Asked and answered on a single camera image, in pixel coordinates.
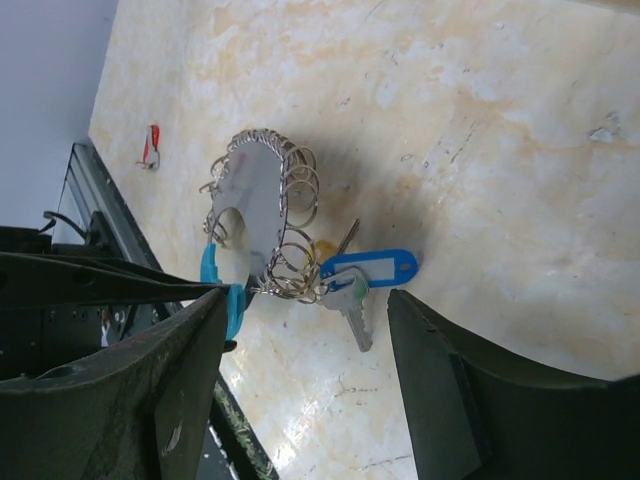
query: metal spring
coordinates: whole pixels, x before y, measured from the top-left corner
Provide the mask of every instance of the metal spring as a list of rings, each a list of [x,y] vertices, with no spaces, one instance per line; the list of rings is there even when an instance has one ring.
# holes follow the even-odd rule
[[[294,145],[287,137],[274,130],[242,131],[231,139],[227,153],[213,162],[210,170],[213,180],[201,187],[200,191],[208,191],[212,204],[215,202],[219,192],[218,183],[229,172],[229,154],[248,142],[266,145],[280,159],[279,208],[280,216],[286,220],[284,231],[279,231],[278,238],[274,239],[276,248],[264,273],[256,279],[258,287],[253,291],[314,303],[317,295],[312,287],[319,264],[313,241],[303,229],[313,222],[318,212],[320,181],[316,173],[316,157],[309,148]],[[296,223],[289,218],[290,213],[298,217]],[[203,228],[209,242],[215,240],[219,245],[226,246],[228,234],[213,205]],[[303,260],[303,264],[296,265],[289,252],[298,252],[297,256]]]

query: silver key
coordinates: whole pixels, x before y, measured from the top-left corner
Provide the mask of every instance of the silver key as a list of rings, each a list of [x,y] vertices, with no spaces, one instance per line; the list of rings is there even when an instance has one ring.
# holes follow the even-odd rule
[[[369,286],[362,272],[355,267],[348,268],[323,279],[323,283],[329,284],[335,280],[349,279],[353,279],[351,283],[339,290],[329,290],[325,293],[322,297],[322,303],[329,310],[339,310],[343,316],[347,317],[358,348],[361,352],[368,352],[373,341],[371,333],[365,327],[362,301],[369,294]]]

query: gray wall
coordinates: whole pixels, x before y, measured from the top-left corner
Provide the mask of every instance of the gray wall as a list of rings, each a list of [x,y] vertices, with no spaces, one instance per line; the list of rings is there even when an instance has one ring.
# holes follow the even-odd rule
[[[0,225],[56,210],[71,145],[88,141],[117,0],[0,2]]]

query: black cable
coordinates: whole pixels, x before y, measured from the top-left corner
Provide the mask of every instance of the black cable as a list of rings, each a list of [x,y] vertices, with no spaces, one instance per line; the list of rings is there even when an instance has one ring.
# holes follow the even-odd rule
[[[42,216],[49,220],[49,223],[47,223],[43,228],[41,228],[39,230],[39,233],[44,233],[47,230],[50,230],[51,228],[53,228],[56,224],[56,219],[62,220],[64,223],[66,223],[67,225],[69,225],[71,228],[73,228],[75,230],[75,232],[80,235],[80,237],[82,237],[83,240],[86,240],[87,238],[87,232],[85,232],[84,230],[82,230],[78,224],[76,222],[74,222],[73,220],[71,220],[69,217],[67,217],[66,215],[63,215],[61,213],[56,213],[56,212],[51,212],[49,210],[45,211]]]

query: small red keychain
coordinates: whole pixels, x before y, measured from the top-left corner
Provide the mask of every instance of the small red keychain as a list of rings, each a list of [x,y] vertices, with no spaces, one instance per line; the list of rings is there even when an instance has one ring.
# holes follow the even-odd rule
[[[160,152],[158,151],[159,141],[160,127],[155,124],[149,125],[147,128],[147,138],[144,142],[142,161],[136,162],[145,170],[156,170],[160,166]]]

